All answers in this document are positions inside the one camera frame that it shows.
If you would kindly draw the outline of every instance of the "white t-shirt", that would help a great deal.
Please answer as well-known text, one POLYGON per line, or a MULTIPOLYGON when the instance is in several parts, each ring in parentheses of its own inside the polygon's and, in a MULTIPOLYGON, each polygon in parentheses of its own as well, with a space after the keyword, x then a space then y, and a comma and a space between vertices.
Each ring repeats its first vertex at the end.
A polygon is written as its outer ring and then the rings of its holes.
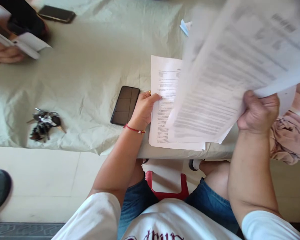
MULTIPOLYGON (((91 195, 53 240, 117 239, 120 218, 118 199, 110 193, 91 195)), ((288 222, 266 211, 245 216, 242 232, 250 239, 300 239, 300 233, 288 222)), ((178 199, 164 199, 135 218, 122 239, 180 240, 235 239, 235 234, 178 199)))

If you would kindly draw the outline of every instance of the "leg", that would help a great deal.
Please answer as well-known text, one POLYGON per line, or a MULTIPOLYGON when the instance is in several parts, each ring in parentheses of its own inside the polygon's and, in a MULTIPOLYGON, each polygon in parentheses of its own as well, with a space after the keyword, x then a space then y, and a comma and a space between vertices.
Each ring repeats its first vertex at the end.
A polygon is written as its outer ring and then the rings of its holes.
POLYGON ((206 178, 201 179, 198 187, 185 200, 215 222, 233 233, 237 233, 239 225, 228 201, 228 161, 201 161, 199 169, 206 178))
POLYGON ((142 162, 143 159, 136 160, 134 172, 121 209, 117 239, 122 238, 133 219, 148 207, 159 202, 145 180, 142 162))
POLYGON ((204 181, 218 195, 226 200, 228 197, 228 175, 230 163, 228 161, 201 161, 199 169, 207 176, 204 181))

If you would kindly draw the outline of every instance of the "light green tablecloth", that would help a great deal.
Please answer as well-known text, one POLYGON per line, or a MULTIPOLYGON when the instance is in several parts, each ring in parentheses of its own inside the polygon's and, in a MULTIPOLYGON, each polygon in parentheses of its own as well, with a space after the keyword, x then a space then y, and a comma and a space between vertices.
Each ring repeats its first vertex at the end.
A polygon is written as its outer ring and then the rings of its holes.
MULTIPOLYGON (((194 0, 47 0, 76 12, 71 24, 47 22, 52 49, 39 60, 0 65, 0 146, 62 149, 107 154, 122 127, 110 123, 123 85, 150 89, 151 54, 182 58, 186 40, 179 28, 190 20, 194 0), (67 134, 50 131, 46 143, 29 139, 34 108, 58 112, 67 134)), ((207 10, 224 1, 204 1, 207 10)), ((144 137, 139 157, 230 157, 233 129, 222 145, 196 152, 151 147, 144 137)))

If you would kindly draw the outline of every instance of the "pink cloth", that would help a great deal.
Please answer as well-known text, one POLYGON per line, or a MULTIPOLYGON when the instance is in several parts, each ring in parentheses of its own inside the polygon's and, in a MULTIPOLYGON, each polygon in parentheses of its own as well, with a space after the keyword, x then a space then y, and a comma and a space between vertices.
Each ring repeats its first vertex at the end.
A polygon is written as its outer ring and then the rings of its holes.
MULTIPOLYGON (((300 83, 292 107, 300 114, 300 83)), ((289 165, 300 160, 300 116, 288 111, 278 117, 270 132, 271 158, 284 161, 289 165)))
POLYGON ((300 116, 287 112, 272 125, 270 133, 271 158, 289 165, 300 160, 300 116))

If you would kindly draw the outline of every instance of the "phone screen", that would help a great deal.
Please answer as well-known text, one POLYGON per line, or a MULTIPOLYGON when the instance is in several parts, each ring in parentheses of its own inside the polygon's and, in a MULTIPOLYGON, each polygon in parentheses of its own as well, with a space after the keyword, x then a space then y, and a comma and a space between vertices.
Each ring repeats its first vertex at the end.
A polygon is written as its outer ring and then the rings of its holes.
POLYGON ((124 126, 130 121, 139 93, 140 89, 138 88, 128 86, 123 86, 121 88, 110 120, 112 124, 124 126))
POLYGON ((44 6, 39 11, 39 15, 45 17, 51 17, 52 19, 61 19, 61 20, 69 21, 73 17, 74 12, 64 10, 61 8, 51 7, 51 6, 44 6))

